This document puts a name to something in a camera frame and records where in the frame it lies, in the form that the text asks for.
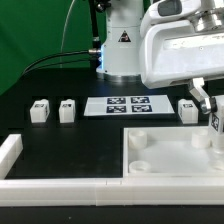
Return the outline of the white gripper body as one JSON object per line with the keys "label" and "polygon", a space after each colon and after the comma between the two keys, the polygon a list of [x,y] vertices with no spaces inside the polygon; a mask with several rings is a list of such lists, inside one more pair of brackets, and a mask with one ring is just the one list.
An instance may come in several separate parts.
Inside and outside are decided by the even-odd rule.
{"label": "white gripper body", "polygon": [[224,78],[224,30],[194,31],[188,20],[158,24],[139,51],[142,83],[150,89]]}

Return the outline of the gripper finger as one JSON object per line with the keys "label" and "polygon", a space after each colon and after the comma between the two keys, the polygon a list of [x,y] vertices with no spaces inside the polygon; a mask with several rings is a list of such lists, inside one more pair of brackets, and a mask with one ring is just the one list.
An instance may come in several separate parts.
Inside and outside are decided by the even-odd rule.
{"label": "gripper finger", "polygon": [[210,97],[203,89],[204,79],[193,78],[188,84],[191,95],[200,103],[203,114],[210,114],[217,111],[217,103],[214,97]]}

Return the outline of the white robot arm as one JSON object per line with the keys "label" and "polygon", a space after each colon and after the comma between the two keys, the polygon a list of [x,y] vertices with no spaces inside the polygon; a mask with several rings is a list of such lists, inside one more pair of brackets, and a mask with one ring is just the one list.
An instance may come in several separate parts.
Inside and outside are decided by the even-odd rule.
{"label": "white robot arm", "polygon": [[218,99],[203,89],[224,78],[224,0],[98,0],[107,37],[98,74],[110,81],[140,79],[148,88],[186,84],[205,114]]}

